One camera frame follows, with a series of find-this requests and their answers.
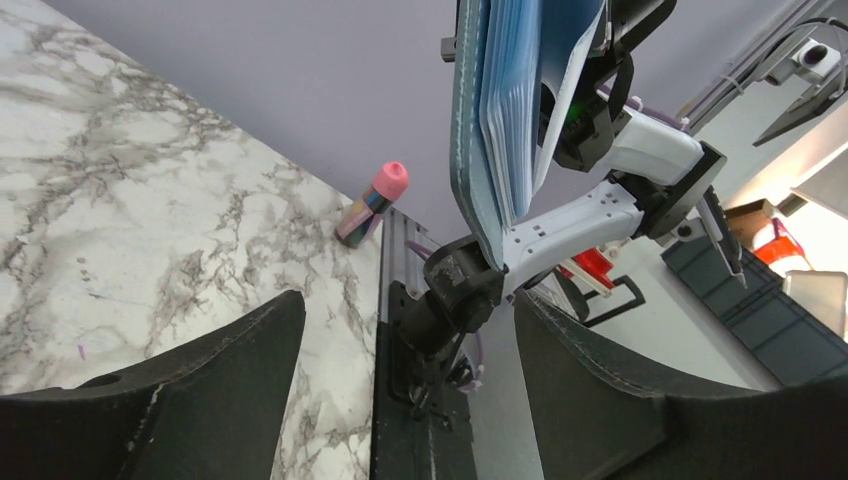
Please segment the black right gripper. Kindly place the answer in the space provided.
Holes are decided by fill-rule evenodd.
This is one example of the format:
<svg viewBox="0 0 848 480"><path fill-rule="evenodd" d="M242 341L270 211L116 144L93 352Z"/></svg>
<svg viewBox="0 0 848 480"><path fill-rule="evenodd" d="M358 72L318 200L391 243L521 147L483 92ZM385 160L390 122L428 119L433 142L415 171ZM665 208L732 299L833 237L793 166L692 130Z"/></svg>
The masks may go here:
<svg viewBox="0 0 848 480"><path fill-rule="evenodd" d="M630 52L672 14L676 0L611 0L608 54L586 61L564 125L555 129L552 159L561 167L587 172L606 155L626 124L634 62Z"/></svg>

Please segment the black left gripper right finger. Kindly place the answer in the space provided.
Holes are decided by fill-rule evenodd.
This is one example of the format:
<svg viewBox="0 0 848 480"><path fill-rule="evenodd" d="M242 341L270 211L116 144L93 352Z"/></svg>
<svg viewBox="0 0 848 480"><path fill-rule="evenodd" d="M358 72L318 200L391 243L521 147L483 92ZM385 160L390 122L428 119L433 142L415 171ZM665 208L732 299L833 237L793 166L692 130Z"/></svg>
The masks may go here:
<svg viewBox="0 0 848 480"><path fill-rule="evenodd" d="M548 479L843 479L847 380L760 392L697 377L520 292L515 328Z"/></svg>

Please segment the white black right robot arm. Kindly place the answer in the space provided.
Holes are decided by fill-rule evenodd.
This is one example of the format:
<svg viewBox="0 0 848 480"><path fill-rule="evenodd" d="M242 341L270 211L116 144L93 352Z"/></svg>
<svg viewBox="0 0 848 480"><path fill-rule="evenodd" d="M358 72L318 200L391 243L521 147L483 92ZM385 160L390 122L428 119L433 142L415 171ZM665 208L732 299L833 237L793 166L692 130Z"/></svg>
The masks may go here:
<svg viewBox="0 0 848 480"><path fill-rule="evenodd" d="M469 227L426 261L427 292L399 322L432 357L560 262L671 233L725 158L627 103L632 53L672 1L461 1L442 43L453 65L451 190Z"/></svg>

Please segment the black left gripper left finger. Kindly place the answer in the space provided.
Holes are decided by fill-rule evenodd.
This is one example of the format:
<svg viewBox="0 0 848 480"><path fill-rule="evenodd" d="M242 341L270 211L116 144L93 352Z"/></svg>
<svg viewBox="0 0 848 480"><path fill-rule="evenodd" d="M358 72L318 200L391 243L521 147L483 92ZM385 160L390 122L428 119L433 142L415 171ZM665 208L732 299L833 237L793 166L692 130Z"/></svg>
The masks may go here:
<svg viewBox="0 0 848 480"><path fill-rule="evenodd" d="M74 389L1 399L5 479L267 479L306 320L286 291Z"/></svg>

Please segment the blue leather card holder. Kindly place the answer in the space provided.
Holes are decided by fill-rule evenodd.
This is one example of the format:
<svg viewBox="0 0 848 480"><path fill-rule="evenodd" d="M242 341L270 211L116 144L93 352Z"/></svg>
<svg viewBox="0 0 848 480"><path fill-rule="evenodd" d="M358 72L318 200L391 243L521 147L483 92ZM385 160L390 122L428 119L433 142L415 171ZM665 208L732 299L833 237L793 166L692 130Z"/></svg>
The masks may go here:
<svg viewBox="0 0 848 480"><path fill-rule="evenodd" d="M574 98L602 1L461 1L455 35L451 189L487 263L545 181L553 138L539 131L541 91Z"/></svg>

